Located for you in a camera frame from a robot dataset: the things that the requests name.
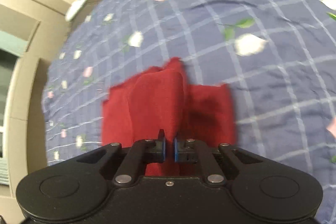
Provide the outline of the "red long sleeve sweater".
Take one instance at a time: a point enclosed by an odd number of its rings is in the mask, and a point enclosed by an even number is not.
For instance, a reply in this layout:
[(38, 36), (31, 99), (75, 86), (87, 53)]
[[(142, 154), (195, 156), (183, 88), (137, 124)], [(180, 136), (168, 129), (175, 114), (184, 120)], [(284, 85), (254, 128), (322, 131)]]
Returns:
[(155, 139), (163, 130), (167, 159), (149, 164), (147, 176), (186, 176), (191, 166), (174, 161), (174, 139), (198, 139), (210, 147), (237, 140), (234, 106), (227, 84), (190, 84), (183, 62), (171, 58), (163, 67), (150, 67), (112, 86), (102, 103), (101, 139), (130, 147)]

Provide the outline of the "blue floral checked quilt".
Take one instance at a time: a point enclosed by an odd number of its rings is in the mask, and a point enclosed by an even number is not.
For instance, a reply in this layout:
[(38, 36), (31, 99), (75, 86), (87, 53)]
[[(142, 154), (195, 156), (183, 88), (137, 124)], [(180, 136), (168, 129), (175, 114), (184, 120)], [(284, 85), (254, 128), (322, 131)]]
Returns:
[(335, 5), (328, 0), (102, 0), (49, 68), (53, 165), (101, 145), (108, 87), (180, 57), (195, 84), (228, 83), (240, 147), (312, 174), (335, 223)]

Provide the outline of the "teal window curtain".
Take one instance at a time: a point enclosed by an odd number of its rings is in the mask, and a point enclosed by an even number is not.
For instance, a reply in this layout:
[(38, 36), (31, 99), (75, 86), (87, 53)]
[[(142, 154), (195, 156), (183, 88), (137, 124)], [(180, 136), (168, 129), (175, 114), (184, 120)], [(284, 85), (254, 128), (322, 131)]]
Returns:
[(22, 57), (26, 52), (28, 41), (17, 38), (7, 32), (0, 31), (0, 49), (16, 57)]

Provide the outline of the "beige built-in cabinet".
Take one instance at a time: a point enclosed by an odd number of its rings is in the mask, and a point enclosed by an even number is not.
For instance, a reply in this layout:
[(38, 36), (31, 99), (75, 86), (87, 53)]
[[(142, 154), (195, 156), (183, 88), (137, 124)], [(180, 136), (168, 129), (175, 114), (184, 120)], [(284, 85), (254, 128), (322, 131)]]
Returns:
[(1, 185), (1, 216), (20, 223), (15, 191), (25, 175), (47, 165), (42, 91), (50, 63), (68, 34), (62, 0), (1, 0), (1, 30), (27, 42), (9, 84), (3, 131), (3, 156), (9, 184)]

